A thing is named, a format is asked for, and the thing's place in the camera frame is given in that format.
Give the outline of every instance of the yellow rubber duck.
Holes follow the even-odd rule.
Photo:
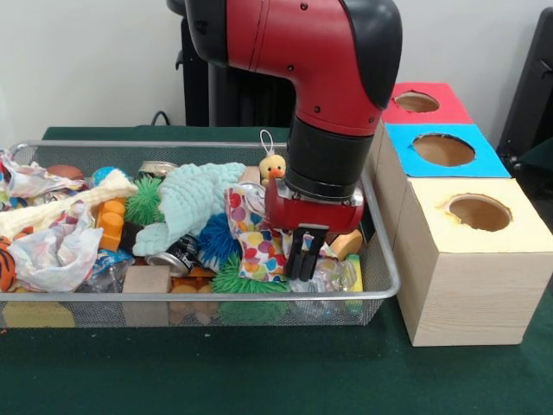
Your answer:
[[[282,178],[286,171],[286,161],[284,157],[278,154],[267,156],[259,164],[259,172],[261,173],[261,184],[265,187],[269,186],[269,179]]]
[[[266,133],[270,138],[270,149],[267,149],[263,141],[263,134]],[[267,157],[259,163],[259,173],[261,174],[261,184],[265,187],[269,185],[269,180],[272,178],[279,179],[284,177],[286,172],[286,161],[284,157],[275,154],[273,150],[273,137],[267,130],[261,130],[259,133],[261,144],[267,151]]]

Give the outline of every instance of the wire mesh basket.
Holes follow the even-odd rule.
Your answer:
[[[69,164],[86,176],[104,166],[135,173],[144,160],[257,165],[260,144],[224,142],[39,141],[11,149],[20,164]],[[284,155],[285,144],[276,144]],[[273,294],[0,293],[0,327],[175,327],[365,325],[399,289],[399,276],[366,173],[368,209],[360,256],[363,292]]]

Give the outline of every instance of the black cable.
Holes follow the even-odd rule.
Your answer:
[[[156,115],[154,116],[154,118],[152,119],[152,122],[150,123],[150,125],[156,125],[156,122],[157,122],[157,119],[162,116],[163,119],[165,120],[165,125],[171,125],[171,122],[169,121],[169,117],[167,116],[167,114],[164,112],[164,111],[158,111],[156,112]]]

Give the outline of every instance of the white plastic bag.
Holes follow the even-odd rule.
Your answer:
[[[17,281],[34,291],[74,291],[90,277],[103,230],[91,228],[90,207],[73,204],[49,229],[12,242]]]

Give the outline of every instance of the wooden box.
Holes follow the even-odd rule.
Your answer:
[[[516,344],[553,271],[553,236],[513,179],[409,179],[394,254],[414,346]]]
[[[408,177],[510,177],[476,125],[386,124],[374,190],[391,243]]]
[[[376,177],[385,124],[473,124],[473,120],[447,84],[430,82],[396,84],[388,108],[382,114],[374,134],[367,158],[366,167],[372,183]]]

